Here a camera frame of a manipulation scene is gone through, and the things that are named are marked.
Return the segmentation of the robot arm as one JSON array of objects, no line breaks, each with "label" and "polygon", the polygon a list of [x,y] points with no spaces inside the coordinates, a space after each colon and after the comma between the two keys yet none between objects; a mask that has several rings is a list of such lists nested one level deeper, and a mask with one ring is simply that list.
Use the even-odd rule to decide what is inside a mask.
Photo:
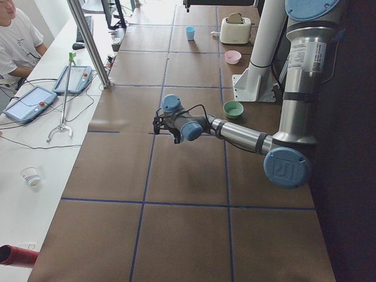
[{"label": "robot arm", "polygon": [[274,102],[272,66],[280,39],[290,41],[284,70],[281,109],[253,108],[250,122],[228,115],[192,115],[176,95],[167,95],[156,111],[155,134],[168,130],[175,143],[207,133],[241,150],[264,156],[263,169],[274,184],[287,189],[311,176],[316,138],[315,113],[327,46],[340,30],[347,1],[265,1],[248,68],[234,75],[238,102]]}]

